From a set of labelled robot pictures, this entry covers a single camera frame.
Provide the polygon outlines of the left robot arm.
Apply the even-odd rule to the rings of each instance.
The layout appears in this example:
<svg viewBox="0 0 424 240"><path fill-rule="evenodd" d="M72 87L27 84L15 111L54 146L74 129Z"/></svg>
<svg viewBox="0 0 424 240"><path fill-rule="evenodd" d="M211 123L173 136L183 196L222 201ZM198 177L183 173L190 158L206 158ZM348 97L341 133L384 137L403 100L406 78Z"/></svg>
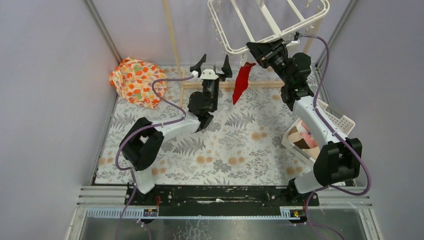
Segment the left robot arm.
<svg viewBox="0 0 424 240"><path fill-rule="evenodd" d="M131 163L130 171L133 178L134 190L131 196L144 206L155 200L155 179L151 166L155 162L162 144L183 134L192 134L204 130L213 120L213 113L218 109L219 86L227 78L233 76L229 57L224 59L221 71L217 72L215 65L203 67L206 55L191 66L190 76L183 80L199 78L201 91L195 91L189 96L188 110L177 107L182 112L181 117L169 118L162 121L150 121L145 117L139 118L123 138L117 151Z"/></svg>

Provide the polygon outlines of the white clip sock hanger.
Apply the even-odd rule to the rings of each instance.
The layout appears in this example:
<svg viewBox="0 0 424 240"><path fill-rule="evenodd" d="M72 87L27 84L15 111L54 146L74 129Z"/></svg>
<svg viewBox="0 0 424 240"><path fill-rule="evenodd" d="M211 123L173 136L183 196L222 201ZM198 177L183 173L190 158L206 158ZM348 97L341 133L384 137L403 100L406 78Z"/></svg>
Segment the white clip sock hanger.
<svg viewBox="0 0 424 240"><path fill-rule="evenodd" d="M249 50L246 42L267 43L278 39L288 44L290 34L312 30L330 11L329 0L209 0L210 21L226 54L240 56L243 64Z"/></svg>

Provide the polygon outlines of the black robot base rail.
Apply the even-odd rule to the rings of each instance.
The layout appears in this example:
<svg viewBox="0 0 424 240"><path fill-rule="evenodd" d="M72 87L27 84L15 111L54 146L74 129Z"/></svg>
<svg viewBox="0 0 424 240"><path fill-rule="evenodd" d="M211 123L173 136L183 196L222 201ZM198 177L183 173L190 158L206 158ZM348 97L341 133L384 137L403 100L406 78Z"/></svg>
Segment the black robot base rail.
<svg viewBox="0 0 424 240"><path fill-rule="evenodd" d="M127 186L125 204L150 206L151 209L191 208L211 209L219 213L250 213L251 209L271 209L278 207L318 207L320 201L315 193L298 194L286 186L237 186L237 185L155 185L153 190L142 195L131 196L134 187Z"/></svg>

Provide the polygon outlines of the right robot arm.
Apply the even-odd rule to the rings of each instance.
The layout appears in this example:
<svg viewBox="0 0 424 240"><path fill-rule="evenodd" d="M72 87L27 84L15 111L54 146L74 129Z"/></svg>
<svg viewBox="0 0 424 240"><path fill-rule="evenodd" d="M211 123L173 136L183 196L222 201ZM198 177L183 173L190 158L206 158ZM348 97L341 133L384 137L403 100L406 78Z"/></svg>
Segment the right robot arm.
<svg viewBox="0 0 424 240"><path fill-rule="evenodd" d="M312 171L288 182L287 201L299 206L313 191L357 178L362 143L337 129L318 105L317 96L307 83L311 57L303 52L290 57L283 39L247 42L246 46L261 67L271 67L281 78L282 101L305 123L320 149Z"/></svg>

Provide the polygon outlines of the red sock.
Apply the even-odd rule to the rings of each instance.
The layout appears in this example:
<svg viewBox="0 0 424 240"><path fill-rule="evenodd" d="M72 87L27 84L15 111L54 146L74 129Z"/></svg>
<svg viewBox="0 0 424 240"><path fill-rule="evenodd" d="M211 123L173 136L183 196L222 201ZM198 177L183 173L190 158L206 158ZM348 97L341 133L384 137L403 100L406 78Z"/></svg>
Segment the red sock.
<svg viewBox="0 0 424 240"><path fill-rule="evenodd" d="M243 92L248 88L249 75L250 75L252 67L254 67L255 65L256 63L246 62L243 66L240 67L238 71L238 75L235 79L234 90L232 94L233 105L235 105L238 102Z"/></svg>

